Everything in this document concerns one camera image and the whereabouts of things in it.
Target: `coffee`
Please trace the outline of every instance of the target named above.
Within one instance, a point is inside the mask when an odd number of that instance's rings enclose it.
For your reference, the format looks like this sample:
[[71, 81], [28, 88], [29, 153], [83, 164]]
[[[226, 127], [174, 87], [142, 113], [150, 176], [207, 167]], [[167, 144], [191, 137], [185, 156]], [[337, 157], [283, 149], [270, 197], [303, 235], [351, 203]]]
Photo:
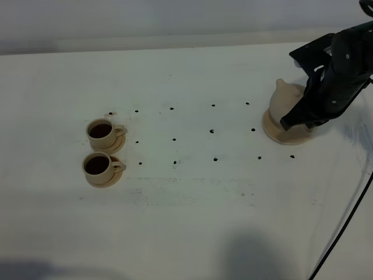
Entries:
[[90, 159], [85, 167], [88, 174], [97, 175], [104, 172], [109, 166], [109, 159], [104, 156], [96, 156]]
[[102, 138], [107, 136], [111, 132], [111, 125], [108, 124], [98, 124], [89, 132], [89, 136], [92, 138]]

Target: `white wall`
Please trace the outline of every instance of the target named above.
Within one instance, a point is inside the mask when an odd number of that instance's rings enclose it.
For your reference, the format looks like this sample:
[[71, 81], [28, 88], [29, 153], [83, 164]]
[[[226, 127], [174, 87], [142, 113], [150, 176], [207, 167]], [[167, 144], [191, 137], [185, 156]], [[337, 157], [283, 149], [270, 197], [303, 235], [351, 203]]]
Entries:
[[369, 20], [358, 0], [2, 0], [0, 47], [113, 37], [342, 29]]

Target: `table surface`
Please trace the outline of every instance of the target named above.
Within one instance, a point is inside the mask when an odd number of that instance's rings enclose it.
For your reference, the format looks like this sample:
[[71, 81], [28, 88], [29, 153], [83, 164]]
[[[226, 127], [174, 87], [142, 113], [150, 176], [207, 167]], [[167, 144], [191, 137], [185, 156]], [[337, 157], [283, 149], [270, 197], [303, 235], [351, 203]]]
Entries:
[[[373, 169], [373, 87], [312, 141], [273, 142], [262, 114], [276, 79], [305, 84], [301, 45], [0, 57], [0, 278], [307, 279]], [[126, 170], [97, 189], [102, 117], [128, 130]], [[372, 202], [317, 279], [373, 277]]]

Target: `black cable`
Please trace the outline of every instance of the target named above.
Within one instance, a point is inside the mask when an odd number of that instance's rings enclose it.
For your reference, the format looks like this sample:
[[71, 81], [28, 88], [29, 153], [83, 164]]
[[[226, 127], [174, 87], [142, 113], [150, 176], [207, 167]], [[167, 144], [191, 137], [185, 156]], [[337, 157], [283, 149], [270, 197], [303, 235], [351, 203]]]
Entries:
[[319, 262], [319, 264], [317, 265], [316, 269], [314, 270], [314, 273], [312, 273], [311, 277], [309, 278], [309, 280], [314, 280], [314, 278], [316, 277], [317, 273], [319, 272], [320, 268], [322, 267], [322, 265], [324, 264], [324, 262], [326, 261], [326, 259], [328, 258], [328, 256], [330, 255], [330, 253], [332, 252], [332, 250], [334, 249], [335, 245], [337, 245], [337, 242], [339, 241], [339, 239], [341, 238], [342, 234], [344, 233], [344, 231], [346, 230], [346, 227], [349, 225], [352, 217], [354, 216], [357, 208], [359, 207], [360, 205], [360, 202], [363, 200], [363, 197], [365, 196], [365, 194], [367, 193], [368, 189], [369, 189], [369, 186], [371, 185], [372, 183], [372, 180], [373, 180], [373, 172], [371, 174], [371, 177], [369, 177], [369, 180], [367, 182], [367, 184], [365, 185], [362, 193], [360, 194], [359, 196], [359, 199], [356, 201], [355, 203], [355, 206], [354, 208], [352, 209], [351, 213], [349, 214], [349, 217], [347, 218], [347, 220], [344, 222], [344, 225], [342, 226], [341, 230], [339, 231], [337, 237], [334, 239], [332, 245], [330, 245], [329, 249], [327, 250], [327, 252], [325, 253], [325, 255], [322, 257], [321, 261]]

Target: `ceramic cup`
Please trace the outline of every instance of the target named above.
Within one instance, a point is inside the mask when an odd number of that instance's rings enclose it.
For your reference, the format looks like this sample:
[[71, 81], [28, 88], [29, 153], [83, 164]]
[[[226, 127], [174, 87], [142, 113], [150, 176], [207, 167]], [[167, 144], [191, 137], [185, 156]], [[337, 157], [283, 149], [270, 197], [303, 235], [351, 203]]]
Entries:
[[101, 185], [109, 182], [115, 173], [122, 172], [124, 165], [121, 162], [113, 162], [110, 156], [104, 152], [93, 152], [83, 160], [83, 172], [88, 183]]
[[87, 125], [86, 134], [92, 147], [107, 149], [124, 134], [124, 126], [115, 125], [105, 118], [98, 118]]

